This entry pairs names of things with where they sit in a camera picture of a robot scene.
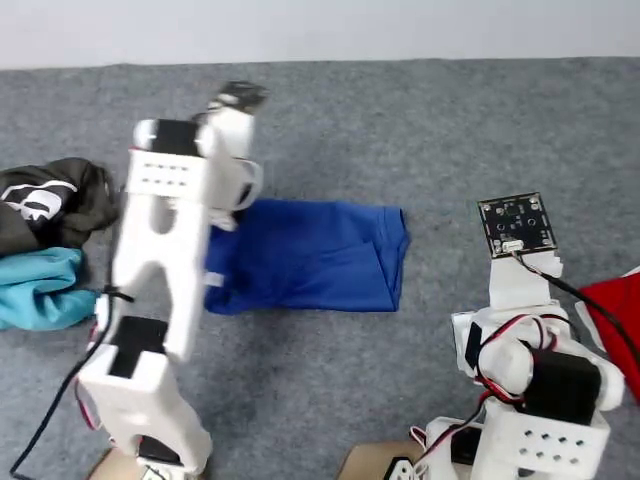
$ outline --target red cloth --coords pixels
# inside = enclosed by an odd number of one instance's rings
[[[640,348],[640,273],[596,283],[581,289],[581,292],[613,313],[636,347]],[[633,355],[615,328],[595,309],[588,308],[611,360],[625,374],[631,391],[640,402],[640,369]]]

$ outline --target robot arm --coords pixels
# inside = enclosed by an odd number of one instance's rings
[[[253,104],[246,100],[251,92]],[[172,310],[168,321],[133,316],[132,304],[113,299],[105,342],[79,374],[112,442],[173,480],[200,474],[211,453],[211,438],[180,396],[172,367],[193,350],[211,212],[231,219],[262,185],[259,167],[247,168],[244,159],[256,98],[264,99],[264,89],[236,82],[200,122],[145,120],[136,127],[112,282],[135,298],[163,268]],[[169,209],[175,210],[173,225],[162,231]],[[107,295],[97,302],[98,331],[108,323],[108,304]]]
[[[491,304],[452,322],[458,368],[494,396],[484,401],[484,423],[464,432],[459,420],[429,423],[431,445],[442,432],[455,433],[416,463],[412,479],[594,478],[610,432],[600,412],[620,405],[622,373],[572,337],[548,282],[512,256],[526,255],[527,265],[556,277],[562,272],[539,194],[481,202],[480,210],[493,257]]]

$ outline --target gray carpet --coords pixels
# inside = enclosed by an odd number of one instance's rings
[[[639,75],[640,59],[2,72],[0,166],[80,155],[124,180],[134,122],[184,118],[224,80],[249,79],[272,92],[254,149],[265,195],[402,206],[413,241],[398,313],[203,315],[179,372],[213,436],[215,478],[331,479],[355,443],[404,439],[411,424],[473,410],[479,390],[456,369],[449,315],[488,302],[476,200],[540,190],[575,285],[640,264]],[[95,281],[105,238],[86,248]],[[140,313],[166,315],[161,287]],[[0,333],[3,472],[87,331]],[[606,414],[613,433],[598,478],[640,478],[638,413],[627,395]],[[23,471],[80,479],[105,444],[67,396]]]

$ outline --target cardboard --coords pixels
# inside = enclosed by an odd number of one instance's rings
[[[117,448],[107,450],[87,480],[141,480],[146,469]]]
[[[414,462],[422,450],[416,442],[370,443],[353,447],[337,480],[384,480],[394,457]]]

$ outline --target teal cloth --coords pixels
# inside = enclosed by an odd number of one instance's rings
[[[82,250],[53,247],[0,258],[0,329],[59,330],[93,313],[98,294],[75,290]]]

